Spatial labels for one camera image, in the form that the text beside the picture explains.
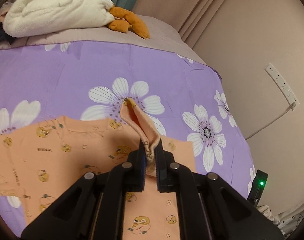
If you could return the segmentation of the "white plush goose toy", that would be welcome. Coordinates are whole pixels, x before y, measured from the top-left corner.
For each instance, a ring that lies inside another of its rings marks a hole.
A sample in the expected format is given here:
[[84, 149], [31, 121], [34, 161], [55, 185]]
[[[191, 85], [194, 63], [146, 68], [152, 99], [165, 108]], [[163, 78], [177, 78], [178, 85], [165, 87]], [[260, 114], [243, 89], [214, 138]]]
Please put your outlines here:
[[16, 0], [3, 20], [4, 31], [12, 37], [104, 26], [150, 38], [147, 25], [136, 14], [111, 0]]

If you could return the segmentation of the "white wall power strip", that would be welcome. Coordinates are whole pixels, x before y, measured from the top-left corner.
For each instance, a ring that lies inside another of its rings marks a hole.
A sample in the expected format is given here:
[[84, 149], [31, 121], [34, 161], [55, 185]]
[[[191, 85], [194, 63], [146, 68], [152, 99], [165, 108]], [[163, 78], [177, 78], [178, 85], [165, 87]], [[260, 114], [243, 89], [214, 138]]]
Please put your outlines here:
[[267, 72], [269, 77], [271, 77], [271, 79], [274, 81], [281, 93], [284, 95], [290, 106], [290, 109], [294, 110], [300, 103], [293, 90], [288, 85], [287, 81], [271, 63], [266, 66], [265, 71]]

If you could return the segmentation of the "patterned white cloth on floor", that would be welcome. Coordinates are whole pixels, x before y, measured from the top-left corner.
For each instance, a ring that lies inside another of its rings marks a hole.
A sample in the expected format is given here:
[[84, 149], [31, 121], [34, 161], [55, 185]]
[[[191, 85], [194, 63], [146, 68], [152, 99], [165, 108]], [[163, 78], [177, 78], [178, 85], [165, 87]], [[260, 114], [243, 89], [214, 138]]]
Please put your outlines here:
[[304, 202], [273, 216], [268, 205], [258, 206], [257, 210], [273, 222], [287, 239], [304, 219]]

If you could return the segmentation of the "purple floral bed sheet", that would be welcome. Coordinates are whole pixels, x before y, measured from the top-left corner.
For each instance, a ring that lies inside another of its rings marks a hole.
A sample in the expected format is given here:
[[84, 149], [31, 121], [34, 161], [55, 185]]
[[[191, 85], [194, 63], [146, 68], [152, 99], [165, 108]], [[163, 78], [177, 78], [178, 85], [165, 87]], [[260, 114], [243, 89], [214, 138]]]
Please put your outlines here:
[[112, 118], [131, 98], [166, 137], [190, 142], [198, 173], [215, 172], [247, 197], [254, 178], [249, 146], [227, 105], [220, 75], [175, 53], [108, 42], [0, 51], [0, 110], [11, 131], [66, 116]]

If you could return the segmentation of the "orange cartoon print baby garment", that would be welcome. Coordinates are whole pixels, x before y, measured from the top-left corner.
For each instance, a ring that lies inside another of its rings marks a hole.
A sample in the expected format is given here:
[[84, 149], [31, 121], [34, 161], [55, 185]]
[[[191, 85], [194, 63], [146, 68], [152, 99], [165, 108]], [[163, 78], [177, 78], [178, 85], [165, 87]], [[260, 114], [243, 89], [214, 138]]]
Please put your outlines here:
[[[172, 152], [175, 159], [195, 168], [190, 142], [162, 135], [149, 116], [139, 119], [122, 109], [122, 120], [60, 116], [31, 124], [17, 119], [11, 131], [0, 127], [0, 215], [16, 236], [65, 190], [87, 172], [101, 174], [126, 161], [141, 139], [148, 147]], [[0, 122], [9, 119], [0, 110]]]

